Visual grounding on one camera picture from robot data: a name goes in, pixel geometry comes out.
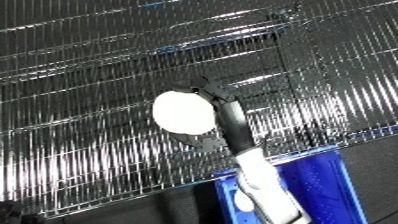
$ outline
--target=reflective metal surface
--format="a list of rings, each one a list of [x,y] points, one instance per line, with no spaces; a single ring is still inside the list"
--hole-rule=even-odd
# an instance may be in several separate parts
[[[398,1],[2,0],[0,199],[48,217],[213,178],[151,117],[179,79],[234,88],[268,156],[397,132]]]

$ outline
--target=white ball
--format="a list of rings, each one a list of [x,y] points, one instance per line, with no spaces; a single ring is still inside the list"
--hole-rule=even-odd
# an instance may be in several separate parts
[[[213,106],[195,93],[165,92],[152,112],[161,128],[177,134],[201,135],[216,125]]]
[[[235,205],[242,212],[251,212],[254,210],[254,203],[241,190],[237,190],[234,197]]]

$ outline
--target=metal wire rack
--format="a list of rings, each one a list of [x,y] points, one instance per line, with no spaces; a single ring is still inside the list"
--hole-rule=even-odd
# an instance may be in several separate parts
[[[397,132],[398,1],[0,1],[0,200],[47,217],[214,178],[170,141],[179,79],[233,88],[271,157]]]

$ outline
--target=blue container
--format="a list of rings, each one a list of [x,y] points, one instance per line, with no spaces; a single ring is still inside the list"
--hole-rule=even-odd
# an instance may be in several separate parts
[[[367,223],[338,150],[291,161],[277,168],[283,185],[308,212],[314,224]],[[217,180],[216,187],[226,223],[260,224],[254,212],[242,212],[235,206],[235,176]]]

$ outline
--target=blue box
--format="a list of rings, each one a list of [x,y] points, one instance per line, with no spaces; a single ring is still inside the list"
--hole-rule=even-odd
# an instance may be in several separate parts
[[[277,169],[283,185],[314,224],[367,223],[338,150],[280,164]],[[226,223],[260,224],[254,212],[242,212],[235,206],[234,194],[238,189],[235,176],[217,180],[216,188]]]

